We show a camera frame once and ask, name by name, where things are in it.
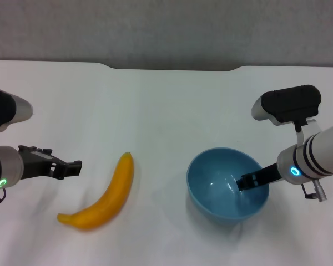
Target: white tabletop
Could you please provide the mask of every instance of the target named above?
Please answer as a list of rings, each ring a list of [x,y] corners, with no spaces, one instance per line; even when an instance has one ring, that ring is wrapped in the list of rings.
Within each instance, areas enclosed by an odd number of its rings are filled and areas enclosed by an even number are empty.
[[[322,94],[319,125],[332,126],[333,68],[199,72],[0,62],[0,89],[34,107],[30,120],[0,133],[0,145],[51,148],[62,160],[83,161],[78,177],[37,177],[7,189],[0,266],[333,265],[333,177],[322,181],[322,203],[304,199],[300,186],[270,185],[263,210],[233,228],[209,222],[186,189],[188,165],[211,147],[274,163],[296,143],[294,128],[255,121],[250,109],[266,91],[304,84]],[[57,213],[102,195],[126,151],[136,171],[120,214],[91,232],[60,224]]]

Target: yellow banana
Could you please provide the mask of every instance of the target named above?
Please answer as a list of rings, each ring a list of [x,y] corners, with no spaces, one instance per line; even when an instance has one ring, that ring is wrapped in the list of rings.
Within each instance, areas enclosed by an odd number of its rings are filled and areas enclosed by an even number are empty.
[[[128,197],[134,175],[132,155],[126,152],[117,163],[109,187],[95,204],[75,214],[58,214],[61,223],[82,230],[97,228],[112,219]]]

